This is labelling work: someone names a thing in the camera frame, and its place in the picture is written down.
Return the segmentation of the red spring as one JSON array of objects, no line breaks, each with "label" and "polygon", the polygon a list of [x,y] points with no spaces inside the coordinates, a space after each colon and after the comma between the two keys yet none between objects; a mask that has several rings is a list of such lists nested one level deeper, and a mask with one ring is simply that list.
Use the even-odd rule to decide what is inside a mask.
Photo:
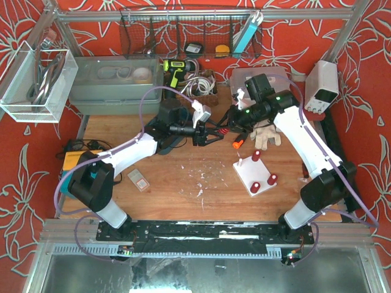
[{"label": "red spring", "polygon": [[257,162],[260,159],[260,155],[261,155],[260,150],[255,150],[251,157],[252,161]]},{"label": "red spring", "polygon": [[267,183],[269,186],[273,186],[273,185],[275,185],[277,180],[278,180],[278,176],[275,173],[273,173],[273,174],[270,174],[270,176],[267,180]]},{"label": "red spring", "polygon": [[254,183],[251,185],[251,187],[250,187],[250,192],[251,192],[252,194],[256,194],[256,193],[259,191],[260,187],[261,187],[261,185],[260,185],[259,182],[254,182]]},{"label": "red spring", "polygon": [[220,133],[223,134],[224,136],[225,136],[227,133],[229,133],[229,132],[230,132],[229,129],[221,129],[221,130],[220,130]]}]

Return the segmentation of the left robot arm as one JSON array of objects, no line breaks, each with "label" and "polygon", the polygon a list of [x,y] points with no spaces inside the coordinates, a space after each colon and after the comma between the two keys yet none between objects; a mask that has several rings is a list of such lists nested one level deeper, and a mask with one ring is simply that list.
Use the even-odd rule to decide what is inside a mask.
[{"label": "left robot arm", "polygon": [[131,217],[112,197],[114,179],[134,163],[161,152],[170,152],[185,137],[195,146],[207,146],[224,138],[206,126],[211,116],[208,106],[192,103],[193,112],[177,99],[165,99],[158,114],[130,141],[107,151],[86,151],[77,169],[70,172],[68,191],[115,230],[131,225]]}]

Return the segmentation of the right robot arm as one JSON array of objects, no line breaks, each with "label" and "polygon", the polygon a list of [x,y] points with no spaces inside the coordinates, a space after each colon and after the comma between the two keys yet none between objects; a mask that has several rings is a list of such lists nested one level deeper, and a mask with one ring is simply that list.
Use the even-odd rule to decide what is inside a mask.
[{"label": "right robot arm", "polygon": [[254,104],[246,108],[231,106],[226,117],[228,126],[250,131],[258,122],[274,125],[290,141],[309,172],[311,180],[301,188],[299,201],[282,216],[290,230],[298,230],[354,193],[351,183],[356,166],[343,161],[323,142],[290,90],[276,92],[266,74],[256,75],[244,85]]}]

